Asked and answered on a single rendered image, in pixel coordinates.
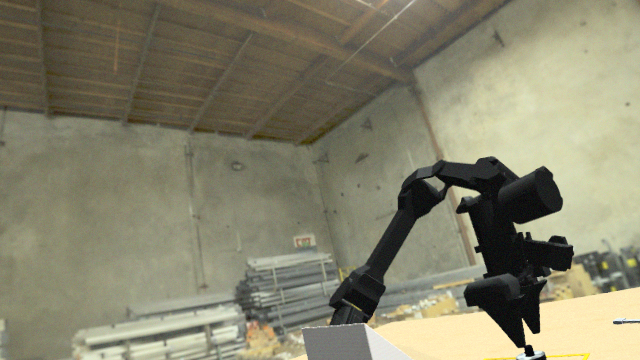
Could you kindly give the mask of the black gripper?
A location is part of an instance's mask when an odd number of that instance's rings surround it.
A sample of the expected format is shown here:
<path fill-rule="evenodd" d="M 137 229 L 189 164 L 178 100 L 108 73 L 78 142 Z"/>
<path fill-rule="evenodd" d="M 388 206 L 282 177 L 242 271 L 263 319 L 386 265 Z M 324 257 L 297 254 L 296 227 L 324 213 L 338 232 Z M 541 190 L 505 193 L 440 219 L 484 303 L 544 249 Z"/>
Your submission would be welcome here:
<path fill-rule="evenodd" d="M 531 333 L 540 331 L 540 292 L 551 275 L 550 268 L 515 264 L 515 228 L 478 238 L 476 253 L 482 253 L 487 273 L 483 280 L 466 286 L 463 293 L 467 307 L 478 306 L 487 312 L 518 349 L 525 348 L 523 321 Z"/>

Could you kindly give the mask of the black wheel with white hub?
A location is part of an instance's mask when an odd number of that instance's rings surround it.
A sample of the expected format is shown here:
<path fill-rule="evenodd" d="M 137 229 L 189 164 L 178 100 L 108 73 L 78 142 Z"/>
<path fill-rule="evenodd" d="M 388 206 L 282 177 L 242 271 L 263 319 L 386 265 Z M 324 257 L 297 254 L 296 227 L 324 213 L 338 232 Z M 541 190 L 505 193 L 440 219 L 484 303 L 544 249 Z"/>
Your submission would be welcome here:
<path fill-rule="evenodd" d="M 546 353 L 544 351 L 534 350 L 534 354 L 534 356 L 526 357 L 523 352 L 516 356 L 516 360 L 547 360 L 547 357 L 545 356 Z"/>

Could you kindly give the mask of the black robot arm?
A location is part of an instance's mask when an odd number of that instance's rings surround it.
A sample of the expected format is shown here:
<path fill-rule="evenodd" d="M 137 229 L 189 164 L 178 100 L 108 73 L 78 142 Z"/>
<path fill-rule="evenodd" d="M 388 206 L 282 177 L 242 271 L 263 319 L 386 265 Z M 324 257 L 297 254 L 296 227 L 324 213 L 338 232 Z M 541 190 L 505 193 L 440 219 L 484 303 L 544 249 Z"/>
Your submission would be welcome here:
<path fill-rule="evenodd" d="M 439 192 L 424 180 L 433 176 L 445 183 Z M 331 297 L 329 305 L 337 310 L 329 326 L 368 323 L 386 289 L 383 276 L 414 223 L 443 201 L 451 186 L 481 193 L 462 197 L 456 209 L 457 214 L 469 214 L 476 238 L 515 228 L 513 223 L 522 225 L 554 214 L 563 204 L 553 173 L 544 165 L 521 178 L 494 156 L 479 158 L 475 164 L 440 160 L 416 169 L 403 182 L 398 211 L 369 259 L 351 271 Z M 552 235 L 546 242 L 532 240 L 530 232 L 525 238 L 522 232 L 517 235 L 517 269 L 528 268 L 529 263 L 555 271 L 571 269 L 573 245 L 565 237 Z"/>

